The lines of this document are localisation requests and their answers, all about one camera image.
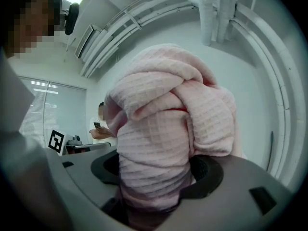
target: air conditioner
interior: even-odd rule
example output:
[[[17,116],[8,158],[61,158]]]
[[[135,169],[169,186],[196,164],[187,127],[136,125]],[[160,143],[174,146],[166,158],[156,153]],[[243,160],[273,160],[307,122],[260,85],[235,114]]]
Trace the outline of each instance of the air conditioner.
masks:
[[[84,32],[80,42],[76,48],[75,56],[84,61],[84,57],[89,51],[91,45],[102,32],[102,29],[95,25],[89,25]]]

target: black slot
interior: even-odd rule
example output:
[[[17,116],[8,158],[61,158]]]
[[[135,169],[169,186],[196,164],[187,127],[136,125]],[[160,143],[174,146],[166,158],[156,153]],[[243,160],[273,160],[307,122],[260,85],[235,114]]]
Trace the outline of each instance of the black slot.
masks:
[[[264,187],[249,189],[250,194],[254,198],[256,204],[262,212],[262,215],[268,213],[277,204],[269,192]]]
[[[69,161],[64,162],[64,163],[62,163],[62,164],[63,164],[63,167],[70,167],[70,166],[73,166],[73,165],[74,165],[72,162],[69,162]]]
[[[108,202],[101,208],[101,210],[115,220],[128,225],[128,217],[120,200],[115,198],[109,199]]]

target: window blind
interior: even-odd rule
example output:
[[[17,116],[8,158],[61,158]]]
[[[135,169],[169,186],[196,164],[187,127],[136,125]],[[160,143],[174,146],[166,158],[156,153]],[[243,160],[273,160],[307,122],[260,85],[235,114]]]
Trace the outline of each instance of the window blind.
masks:
[[[43,110],[47,89],[47,82],[42,80],[20,78],[24,85],[35,96],[35,99],[21,124],[20,133],[27,137],[32,137],[45,146],[43,130]]]
[[[36,139],[42,147],[48,146],[53,129],[78,135],[83,144],[88,143],[86,90],[43,80],[20,79],[35,96],[20,127],[21,134]]]
[[[44,112],[45,140],[57,129],[71,136],[78,135],[87,144],[86,125],[86,90],[50,82]]]

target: white wall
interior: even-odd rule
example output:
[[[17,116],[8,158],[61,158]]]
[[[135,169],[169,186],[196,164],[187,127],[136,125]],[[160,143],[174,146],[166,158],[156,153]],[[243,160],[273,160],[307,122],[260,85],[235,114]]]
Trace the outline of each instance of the white wall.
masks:
[[[129,60],[137,53],[155,44],[176,43],[199,56],[212,69],[218,83],[233,93],[237,103],[244,152],[250,160],[263,168],[266,167],[270,150],[270,132],[276,129],[277,124],[277,117],[272,116],[270,112],[275,98],[273,93],[264,89],[264,82],[269,83],[264,74],[265,70],[250,64],[252,59],[240,44],[229,41],[224,45],[213,42],[212,47],[202,45],[197,10],[179,12],[157,20],[132,37],[121,45],[121,60],[114,66],[109,63],[102,67],[106,73],[98,81],[93,93],[95,98],[92,107],[97,107],[105,98],[108,90],[127,70]]]
[[[96,82],[79,75],[82,63],[74,56],[73,49],[66,54],[65,46],[59,42],[40,42],[27,53],[9,58],[9,63],[18,76],[86,89],[86,110],[91,110],[89,105],[93,101],[89,93],[93,93]],[[87,129],[91,118],[88,114]]]

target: hand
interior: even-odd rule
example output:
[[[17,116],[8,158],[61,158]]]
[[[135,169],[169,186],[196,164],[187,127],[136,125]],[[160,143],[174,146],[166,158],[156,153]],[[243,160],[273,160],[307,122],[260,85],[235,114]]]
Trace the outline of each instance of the hand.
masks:
[[[109,129],[104,128],[104,127],[98,127],[96,128],[96,130],[100,133],[100,134],[108,134],[108,135],[112,135],[112,133],[110,132]]]

